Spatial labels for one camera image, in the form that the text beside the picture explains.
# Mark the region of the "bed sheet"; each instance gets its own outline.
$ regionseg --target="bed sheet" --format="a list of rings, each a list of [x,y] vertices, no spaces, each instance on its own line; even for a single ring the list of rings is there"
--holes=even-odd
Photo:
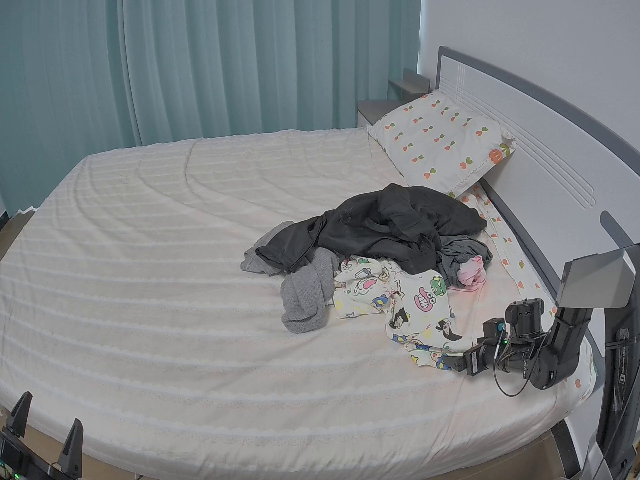
[[[85,158],[0,261],[0,399],[29,423],[165,479],[423,479],[492,459],[562,419],[595,380],[588,345],[565,383],[508,399],[492,375],[416,368],[383,316],[302,335],[279,276],[243,251],[284,220],[403,179],[362,129],[187,140]],[[480,187],[495,259],[452,292],[464,334],[517,298],[547,297]],[[516,391],[522,379],[500,375]]]

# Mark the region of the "curtain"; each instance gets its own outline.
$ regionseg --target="curtain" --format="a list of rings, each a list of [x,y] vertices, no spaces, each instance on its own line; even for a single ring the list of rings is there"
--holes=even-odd
[[[415,69],[420,0],[0,0],[0,193],[41,203],[85,155],[352,127]]]

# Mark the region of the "nightstand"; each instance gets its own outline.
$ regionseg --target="nightstand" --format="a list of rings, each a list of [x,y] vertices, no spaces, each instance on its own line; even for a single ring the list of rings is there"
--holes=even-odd
[[[411,69],[404,69],[401,80],[389,80],[396,92],[400,92],[400,100],[360,100],[358,101],[358,127],[373,124],[380,117],[400,107],[404,103],[420,98],[431,91],[431,81],[418,75]]]

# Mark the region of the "white headboard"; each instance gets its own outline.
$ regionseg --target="white headboard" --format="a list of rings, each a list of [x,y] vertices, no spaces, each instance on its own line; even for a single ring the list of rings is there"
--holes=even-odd
[[[545,89],[450,48],[440,47],[436,88],[515,135],[516,153],[487,173],[485,186],[513,214],[515,231],[528,235],[521,238],[555,288],[565,261],[640,242],[640,153],[619,135]]]

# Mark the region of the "pink cloth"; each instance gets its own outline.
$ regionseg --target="pink cloth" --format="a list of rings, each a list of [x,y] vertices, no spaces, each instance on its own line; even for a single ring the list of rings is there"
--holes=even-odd
[[[458,281],[464,284],[467,291],[477,290],[482,286],[486,279],[486,272],[484,271],[484,263],[482,256],[475,256],[466,263],[460,265],[458,271]]]

